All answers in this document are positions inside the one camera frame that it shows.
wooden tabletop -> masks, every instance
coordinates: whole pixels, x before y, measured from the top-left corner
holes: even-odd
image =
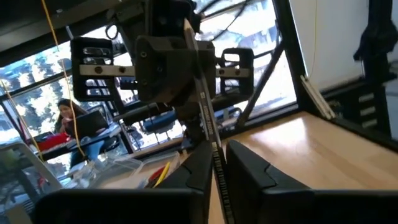
[[[308,113],[231,139],[313,189],[398,189],[398,154]],[[211,190],[209,223],[224,223]]]

yellow pencil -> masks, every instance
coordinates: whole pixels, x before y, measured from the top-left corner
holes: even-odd
[[[167,162],[166,166],[163,169],[162,174],[160,175],[159,179],[157,180],[156,184],[154,187],[158,186],[166,177],[167,172],[169,171],[170,168],[170,162]]]

dark hair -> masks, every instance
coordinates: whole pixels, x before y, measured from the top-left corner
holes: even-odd
[[[70,108],[70,100],[69,99],[61,99],[57,106],[60,107],[61,105],[63,106],[67,106]],[[75,112],[75,116],[81,116],[84,114],[87,114],[87,111],[85,111],[83,108],[81,108],[79,105],[77,105],[75,102],[72,101],[72,107],[73,107],[73,111]],[[61,114],[58,115],[58,119],[57,122],[55,123],[55,131],[58,132],[59,129],[61,128],[62,125],[62,119],[63,117],[61,116]]]

desk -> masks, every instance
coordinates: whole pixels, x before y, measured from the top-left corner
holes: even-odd
[[[231,139],[313,189],[398,189],[398,154],[308,113]],[[209,223],[224,223],[211,190]]]
[[[111,123],[107,129],[105,129],[103,132],[99,133],[97,136],[90,138],[88,141],[82,141],[80,142],[80,146],[84,147],[108,138],[111,138],[113,136],[118,135],[121,132],[121,127],[117,123]],[[68,154],[69,152],[77,151],[78,147],[76,142],[75,143],[68,143],[64,146],[60,146],[55,149],[51,149],[48,151],[43,152],[43,159],[45,161],[54,159],[58,156],[62,156],[64,154]]]

laptop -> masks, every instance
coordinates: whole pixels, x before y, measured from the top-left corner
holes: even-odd
[[[66,129],[67,133],[75,137],[74,122],[69,121]],[[76,118],[77,135],[79,139],[83,137],[93,137],[98,133],[97,131],[102,128],[108,128],[109,124],[106,122],[104,116],[102,116],[99,110],[81,115]]]

